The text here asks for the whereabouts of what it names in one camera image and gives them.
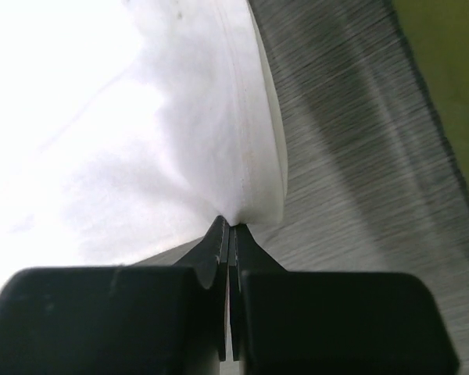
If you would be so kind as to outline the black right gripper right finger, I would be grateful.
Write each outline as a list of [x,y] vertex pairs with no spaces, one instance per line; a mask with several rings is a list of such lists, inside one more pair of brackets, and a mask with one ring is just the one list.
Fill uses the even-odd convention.
[[409,273],[285,269],[229,230],[234,360],[243,374],[457,374],[433,294]]

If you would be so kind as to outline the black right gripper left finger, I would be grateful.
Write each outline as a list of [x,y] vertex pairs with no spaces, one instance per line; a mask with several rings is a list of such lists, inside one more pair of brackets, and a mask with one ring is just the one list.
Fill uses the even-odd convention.
[[229,226],[169,266],[29,268],[0,292],[0,374],[217,374]]

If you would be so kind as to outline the cream white t shirt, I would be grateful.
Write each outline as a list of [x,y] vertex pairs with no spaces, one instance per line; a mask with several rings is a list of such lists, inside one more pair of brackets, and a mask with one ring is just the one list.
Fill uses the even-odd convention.
[[0,287],[281,220],[281,113],[246,1],[0,1]]

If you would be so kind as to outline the olive green plastic bin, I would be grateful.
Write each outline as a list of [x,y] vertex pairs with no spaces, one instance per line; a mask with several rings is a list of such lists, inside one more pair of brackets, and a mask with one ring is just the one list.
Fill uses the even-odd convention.
[[469,190],[469,1],[395,1]]

